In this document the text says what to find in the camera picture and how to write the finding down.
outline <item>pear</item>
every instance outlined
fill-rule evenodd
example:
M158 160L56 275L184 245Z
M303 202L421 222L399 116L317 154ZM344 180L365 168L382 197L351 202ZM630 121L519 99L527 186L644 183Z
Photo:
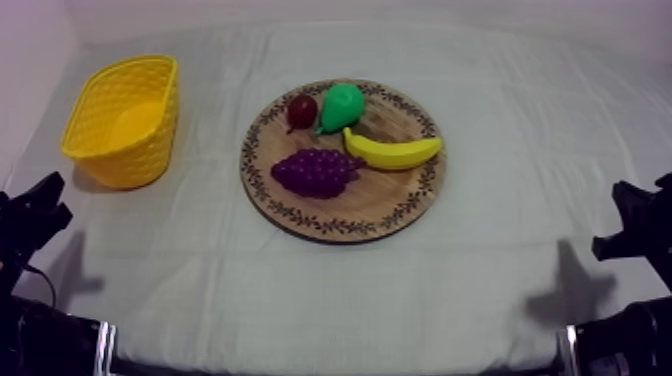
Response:
M336 133L359 120L364 113L364 94L352 84L336 84L327 91L317 134Z

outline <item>grape bunch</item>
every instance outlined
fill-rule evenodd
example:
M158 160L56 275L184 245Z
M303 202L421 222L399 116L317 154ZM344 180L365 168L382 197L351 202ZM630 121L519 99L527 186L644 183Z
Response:
M327 199L343 193L364 165L338 150L302 149L273 165L271 176L296 194Z

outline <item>toy fruit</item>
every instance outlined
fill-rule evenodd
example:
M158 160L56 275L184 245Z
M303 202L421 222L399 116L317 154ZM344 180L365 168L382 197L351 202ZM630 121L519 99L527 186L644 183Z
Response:
M363 166L338 150L302 149L273 165L271 176L296 194L326 199L343 193Z
M317 134L335 133L364 113L364 95L355 85L336 84L327 91Z
M343 130L345 148L353 157L364 159L367 165L382 170L405 170L425 163L441 150L440 138L384 144L366 137L353 135L350 128Z
M313 126L317 117L317 102L309 95L301 94L292 99L287 106L287 134L295 129L306 129Z

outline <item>basket rim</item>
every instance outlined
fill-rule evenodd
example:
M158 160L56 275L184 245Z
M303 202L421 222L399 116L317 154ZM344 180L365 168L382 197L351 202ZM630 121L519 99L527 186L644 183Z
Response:
M96 153L88 153L88 152L81 152L78 150L73 150L68 146L68 141L70 140L70 137L72 136L72 133L74 131L73 124L75 120L79 117L79 113L82 110L83 107L83 98L84 96L88 93L89 89L98 83L98 81L103 78L106 74L115 71L117 69L122 69L125 68L126 66L135 64L137 62L141 61L147 61L147 60L163 60L163 61L168 61L170 63L170 72L168 74L168 82L166 83L166 90L163 94L163 98L161 99L161 114L165 114L166 112L166 107L168 106L168 100L170 96L170 88L173 86L173 83L175 82L176 76L177 76L177 60L169 55L161 55L161 54L152 54L152 55L140 55L140 56L134 56L128 59L120 60L115 63L112 63L110 65L107 65L101 69L99 69L96 73L94 73L91 77L89 77L86 80L86 83L82 87L82 90L79 94L79 97L77 98L77 103L75 104L74 109L72 110L72 113L70 115L70 119L68 120L68 124L65 127L65 132L63 133L63 138L61 140L61 150L63 154L65 154L69 158L73 159L89 159L89 158L96 158L96 157L101 157L101 156L113 156L117 154L121 154L129 149L134 148L135 146L147 141L150 137L152 137L155 133L156 130L158 129L159 125L161 122L159 121L153 129L151 129L147 134L144 136L140 137L139 139L128 143L126 145L121 145L116 148L112 148L109 150L105 150L103 152L96 152Z

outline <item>white tablecloth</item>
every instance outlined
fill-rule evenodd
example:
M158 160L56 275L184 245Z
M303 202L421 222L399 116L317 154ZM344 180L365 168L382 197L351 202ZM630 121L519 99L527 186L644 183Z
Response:
M143 53L180 64L173 160L148 187L106 192L73 171L60 136L86 77ZM416 99L449 159L417 223L351 247L278 230L246 198L237 167L267 103L334 77ZM132 359L330 374L543 364L563 325L667 294L644 260L598 263L590 242L620 230L614 182L651 189L672 170L671 77L587 46L442 25L155 35L72 62L10 191L64 174L75 220L34 263L62 286L61 307L118 324Z

